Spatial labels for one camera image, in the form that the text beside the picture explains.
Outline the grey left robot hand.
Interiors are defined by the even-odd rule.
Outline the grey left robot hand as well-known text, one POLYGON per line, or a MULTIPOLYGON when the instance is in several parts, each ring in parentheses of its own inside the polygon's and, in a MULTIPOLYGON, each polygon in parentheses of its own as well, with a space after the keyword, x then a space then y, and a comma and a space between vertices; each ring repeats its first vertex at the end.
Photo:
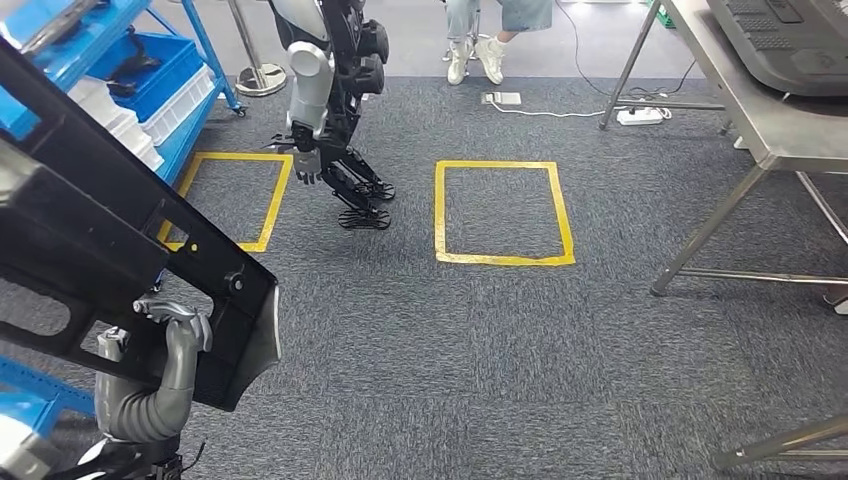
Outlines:
POLYGON ((166 325, 167 358, 159 389, 192 390, 198 353, 210 351, 213 343, 208 316, 195 307, 150 298, 134 301, 133 311, 154 323, 166 325))

